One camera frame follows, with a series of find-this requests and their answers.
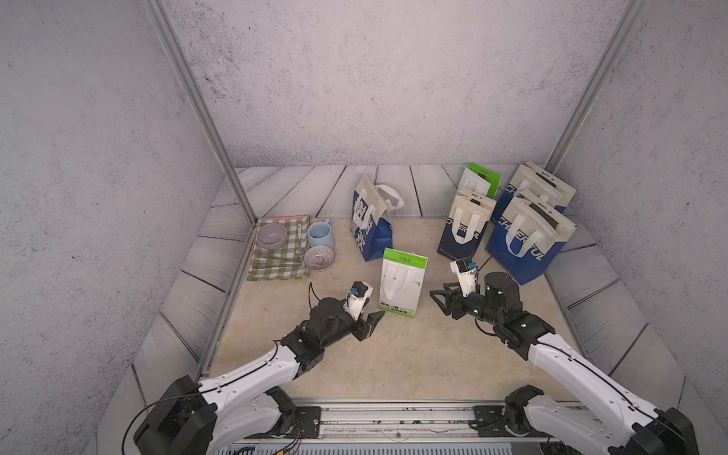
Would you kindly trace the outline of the green white bag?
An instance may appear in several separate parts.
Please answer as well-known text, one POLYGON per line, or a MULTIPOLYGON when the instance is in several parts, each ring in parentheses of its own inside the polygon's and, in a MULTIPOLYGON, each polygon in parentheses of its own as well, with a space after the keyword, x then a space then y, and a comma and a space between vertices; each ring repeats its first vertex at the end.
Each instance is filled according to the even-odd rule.
POLYGON ((415 318, 428 258, 386 248, 380 278, 379 309, 415 318))
POLYGON ((495 171, 489 170, 481 165, 469 163, 461 176, 458 185, 458 192, 471 191, 477 195, 496 199, 502 176, 495 171))

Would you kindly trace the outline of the navy beige bag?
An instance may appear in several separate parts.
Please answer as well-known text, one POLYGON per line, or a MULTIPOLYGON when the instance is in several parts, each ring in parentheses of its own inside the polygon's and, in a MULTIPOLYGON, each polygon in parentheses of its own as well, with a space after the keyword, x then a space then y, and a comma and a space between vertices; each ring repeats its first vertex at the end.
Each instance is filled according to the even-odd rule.
POLYGON ((483 238, 486 225, 496 208, 496 201, 473 191, 458 191, 437 252, 451 260, 472 257, 483 238))

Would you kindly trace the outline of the blue beige takeout bag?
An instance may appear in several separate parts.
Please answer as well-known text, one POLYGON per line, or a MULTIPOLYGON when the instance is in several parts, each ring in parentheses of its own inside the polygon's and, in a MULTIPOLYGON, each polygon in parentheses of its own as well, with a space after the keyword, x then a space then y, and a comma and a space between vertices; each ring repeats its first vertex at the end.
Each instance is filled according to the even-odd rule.
POLYGON ((506 185, 505 191, 497 201, 495 210, 491 215, 497 221, 504 213, 510 201, 518 195, 530 191, 536 199, 564 213, 576 195, 576 189, 560 178, 544 170, 532 161, 519 165, 519 168, 506 185))

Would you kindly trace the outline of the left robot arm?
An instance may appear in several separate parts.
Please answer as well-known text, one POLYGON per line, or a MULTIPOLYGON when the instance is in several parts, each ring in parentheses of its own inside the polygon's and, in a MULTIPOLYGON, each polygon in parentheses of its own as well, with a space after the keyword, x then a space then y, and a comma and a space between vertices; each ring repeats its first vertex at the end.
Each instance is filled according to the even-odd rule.
POLYGON ((296 406, 282 385, 312 370, 339 340, 371 337, 383 312, 350 313, 366 303, 356 296, 325 298, 260 358, 219 377, 176 379, 138 413, 140 425, 123 438, 132 440, 141 454, 212 454, 248 436, 286 434, 296 406))

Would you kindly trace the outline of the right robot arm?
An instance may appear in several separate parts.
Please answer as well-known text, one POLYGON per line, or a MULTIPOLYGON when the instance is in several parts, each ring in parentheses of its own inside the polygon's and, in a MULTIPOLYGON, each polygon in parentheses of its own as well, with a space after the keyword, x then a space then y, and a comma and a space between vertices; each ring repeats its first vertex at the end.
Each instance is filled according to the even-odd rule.
POLYGON ((491 272, 479 286, 469 271, 458 282, 430 291, 455 320, 486 322, 492 336, 553 377, 594 415, 587 418, 543 390, 523 386, 504 399, 502 422, 516 437, 540 432, 583 454, 696 454, 690 419, 675 408, 662 411, 597 369, 539 316, 524 310, 519 285, 491 272))

